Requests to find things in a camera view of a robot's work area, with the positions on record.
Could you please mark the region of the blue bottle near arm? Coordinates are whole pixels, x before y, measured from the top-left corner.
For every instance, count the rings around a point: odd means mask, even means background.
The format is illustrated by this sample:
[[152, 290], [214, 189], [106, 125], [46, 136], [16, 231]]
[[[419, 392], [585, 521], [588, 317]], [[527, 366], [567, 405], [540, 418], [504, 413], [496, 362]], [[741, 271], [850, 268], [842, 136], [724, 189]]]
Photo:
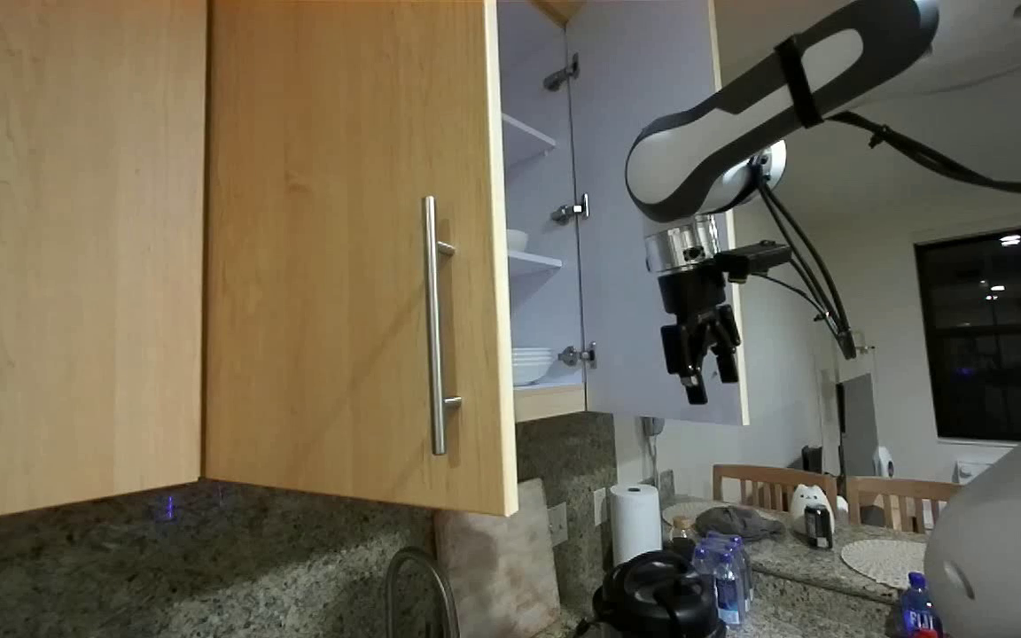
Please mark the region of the blue bottle near arm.
[[930, 576], [910, 569], [907, 584], [894, 599], [889, 638], [942, 638]]

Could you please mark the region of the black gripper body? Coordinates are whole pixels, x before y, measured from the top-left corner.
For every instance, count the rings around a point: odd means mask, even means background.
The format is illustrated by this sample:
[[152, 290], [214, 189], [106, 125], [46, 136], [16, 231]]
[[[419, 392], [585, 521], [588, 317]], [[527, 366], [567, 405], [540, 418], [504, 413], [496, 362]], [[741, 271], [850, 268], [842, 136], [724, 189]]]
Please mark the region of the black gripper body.
[[647, 234], [647, 271], [659, 278], [662, 307], [678, 317], [678, 328], [727, 342], [738, 340], [727, 287], [744, 284], [749, 276], [764, 276], [786, 258], [790, 248], [780, 242], [717, 251], [703, 219]]

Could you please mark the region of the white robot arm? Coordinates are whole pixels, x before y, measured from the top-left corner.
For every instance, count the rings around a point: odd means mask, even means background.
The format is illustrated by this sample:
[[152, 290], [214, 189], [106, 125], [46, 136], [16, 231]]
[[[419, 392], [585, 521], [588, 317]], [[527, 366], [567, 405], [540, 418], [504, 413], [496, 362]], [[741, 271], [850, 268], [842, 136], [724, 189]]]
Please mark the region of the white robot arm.
[[[774, 243], [707, 251], [699, 228], [764, 193], [790, 132], [847, 120], [863, 94], [920, 59], [936, 33], [939, 0], [847, 0], [703, 102], [638, 132], [625, 189], [656, 242], [670, 313], [659, 340], [689, 400], [703, 400], [708, 380], [738, 377], [724, 290], [780, 262]], [[925, 573], [949, 638], [1021, 638], [1021, 447], [949, 498]]]

